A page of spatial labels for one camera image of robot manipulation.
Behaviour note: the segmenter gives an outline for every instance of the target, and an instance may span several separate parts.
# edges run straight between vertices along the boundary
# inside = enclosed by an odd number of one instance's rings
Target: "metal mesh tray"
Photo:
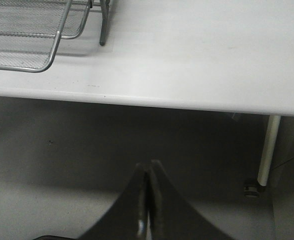
[[[0,69],[38,73],[53,63],[60,39],[78,37],[90,0],[0,0]]]

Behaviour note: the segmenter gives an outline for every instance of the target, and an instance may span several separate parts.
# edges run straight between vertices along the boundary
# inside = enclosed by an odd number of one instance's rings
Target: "desk surface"
[[[0,96],[294,115],[294,0],[113,0],[43,73],[0,71]]]

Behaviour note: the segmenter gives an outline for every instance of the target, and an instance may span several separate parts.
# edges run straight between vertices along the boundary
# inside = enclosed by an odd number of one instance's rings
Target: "silver metal rod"
[[[263,187],[267,186],[280,122],[281,116],[269,116],[257,178],[258,183]]]

